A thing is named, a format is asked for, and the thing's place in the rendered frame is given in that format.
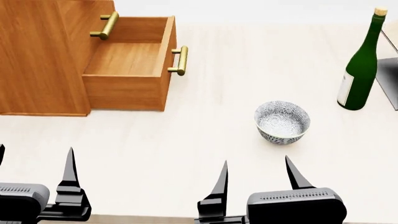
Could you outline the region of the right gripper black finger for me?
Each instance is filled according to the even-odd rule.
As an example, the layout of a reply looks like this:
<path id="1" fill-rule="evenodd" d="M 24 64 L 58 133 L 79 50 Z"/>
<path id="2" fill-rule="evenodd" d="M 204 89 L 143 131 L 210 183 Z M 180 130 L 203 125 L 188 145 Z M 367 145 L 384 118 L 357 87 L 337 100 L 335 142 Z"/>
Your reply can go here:
<path id="1" fill-rule="evenodd" d="M 285 156 L 285 165 L 293 190 L 313 189 L 313 186 L 296 168 L 288 156 Z"/>
<path id="2" fill-rule="evenodd" d="M 197 203 L 199 218 L 224 218 L 228 195 L 228 164 L 224 162 L 220 176 L 211 193 Z"/>

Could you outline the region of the wooden cabinet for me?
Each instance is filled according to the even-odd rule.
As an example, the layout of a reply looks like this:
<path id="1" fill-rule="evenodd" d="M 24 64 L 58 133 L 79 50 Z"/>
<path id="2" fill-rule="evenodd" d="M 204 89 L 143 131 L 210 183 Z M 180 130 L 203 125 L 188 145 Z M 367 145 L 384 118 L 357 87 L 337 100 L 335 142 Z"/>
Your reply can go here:
<path id="1" fill-rule="evenodd" d="M 0 0 L 0 115 L 86 116 L 83 72 L 113 0 Z"/>

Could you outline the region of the open wooden drawer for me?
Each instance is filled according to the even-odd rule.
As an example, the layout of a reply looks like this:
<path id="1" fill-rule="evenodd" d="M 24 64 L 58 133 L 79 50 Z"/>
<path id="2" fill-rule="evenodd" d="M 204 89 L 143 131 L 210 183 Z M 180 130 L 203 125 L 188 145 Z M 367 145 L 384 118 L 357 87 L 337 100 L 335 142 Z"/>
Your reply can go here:
<path id="1" fill-rule="evenodd" d="M 174 16 L 120 17 L 83 72 L 90 106 L 163 111 L 176 48 Z"/>

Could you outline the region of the blue patterned ceramic bowl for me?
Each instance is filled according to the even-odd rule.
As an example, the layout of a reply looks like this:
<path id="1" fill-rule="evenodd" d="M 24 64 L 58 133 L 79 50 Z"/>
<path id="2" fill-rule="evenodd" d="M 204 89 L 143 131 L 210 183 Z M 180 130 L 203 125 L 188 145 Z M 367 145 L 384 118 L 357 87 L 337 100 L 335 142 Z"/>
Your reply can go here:
<path id="1" fill-rule="evenodd" d="M 301 139 L 311 120 L 301 107 L 286 101 L 265 102 L 254 112 L 254 122 L 260 135 L 277 145 L 289 145 Z"/>

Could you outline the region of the green corked wine bottle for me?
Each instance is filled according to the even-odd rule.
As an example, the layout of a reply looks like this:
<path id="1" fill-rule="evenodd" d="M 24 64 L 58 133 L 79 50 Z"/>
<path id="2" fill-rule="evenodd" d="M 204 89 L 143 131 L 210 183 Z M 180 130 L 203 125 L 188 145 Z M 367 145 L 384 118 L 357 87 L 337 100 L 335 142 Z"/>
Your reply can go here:
<path id="1" fill-rule="evenodd" d="M 363 108 L 377 73 L 377 42 L 386 19 L 387 9 L 376 7 L 368 33 L 345 68 L 337 102 L 346 110 Z"/>

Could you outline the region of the grey laptop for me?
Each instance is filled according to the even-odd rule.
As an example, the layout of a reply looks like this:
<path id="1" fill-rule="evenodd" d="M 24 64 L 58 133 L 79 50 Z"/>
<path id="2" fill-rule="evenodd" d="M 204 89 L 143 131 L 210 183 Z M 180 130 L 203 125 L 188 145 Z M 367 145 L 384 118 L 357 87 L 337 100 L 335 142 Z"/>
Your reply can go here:
<path id="1" fill-rule="evenodd" d="M 394 50 L 390 58 L 378 59 L 376 80 L 395 111 L 398 111 L 398 20 L 382 29 L 382 35 Z"/>

